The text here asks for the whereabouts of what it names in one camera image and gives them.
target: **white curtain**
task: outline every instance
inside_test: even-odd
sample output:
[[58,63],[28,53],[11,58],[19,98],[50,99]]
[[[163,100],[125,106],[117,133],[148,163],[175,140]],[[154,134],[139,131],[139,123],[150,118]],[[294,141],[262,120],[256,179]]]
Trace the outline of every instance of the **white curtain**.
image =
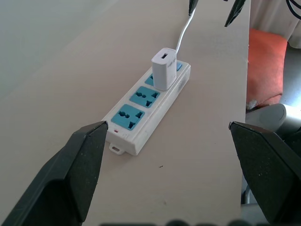
[[[301,10],[292,4],[301,15]],[[252,0],[250,27],[283,36],[294,48],[301,48],[301,22],[285,0]]]

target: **usb port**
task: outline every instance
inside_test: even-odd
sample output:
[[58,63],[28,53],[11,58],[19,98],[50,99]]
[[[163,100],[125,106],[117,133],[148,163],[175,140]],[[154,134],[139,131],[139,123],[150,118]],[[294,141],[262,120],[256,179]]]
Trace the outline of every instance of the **usb port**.
[[167,54],[165,53],[161,58],[164,59],[167,56]]

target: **floor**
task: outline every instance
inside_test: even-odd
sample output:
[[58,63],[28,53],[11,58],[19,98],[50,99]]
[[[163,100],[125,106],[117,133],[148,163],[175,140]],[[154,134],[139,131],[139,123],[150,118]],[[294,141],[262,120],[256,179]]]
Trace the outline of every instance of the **floor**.
[[301,49],[287,45],[280,103],[301,109]]

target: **electrical outlet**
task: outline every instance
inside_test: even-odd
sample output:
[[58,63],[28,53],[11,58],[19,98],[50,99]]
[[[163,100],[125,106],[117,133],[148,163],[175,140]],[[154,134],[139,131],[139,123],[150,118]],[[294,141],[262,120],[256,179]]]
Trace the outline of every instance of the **electrical outlet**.
[[123,105],[111,119],[111,122],[122,126],[128,130],[133,130],[144,116],[144,112],[130,105]]
[[152,104],[157,100],[160,93],[152,89],[141,86],[130,98],[130,101],[139,104],[143,107],[150,108]]
[[150,68],[103,118],[109,124],[106,141],[110,143],[109,149],[116,154],[128,152],[138,155],[187,83],[190,65],[177,62],[177,78],[166,91],[157,90],[153,83],[147,83],[151,74]]

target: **wall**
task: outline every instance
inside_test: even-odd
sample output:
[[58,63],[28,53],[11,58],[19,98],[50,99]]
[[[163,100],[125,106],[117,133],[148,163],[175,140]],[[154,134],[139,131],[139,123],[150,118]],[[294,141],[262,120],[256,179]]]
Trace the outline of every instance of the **wall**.
[[0,100],[117,0],[0,2]]

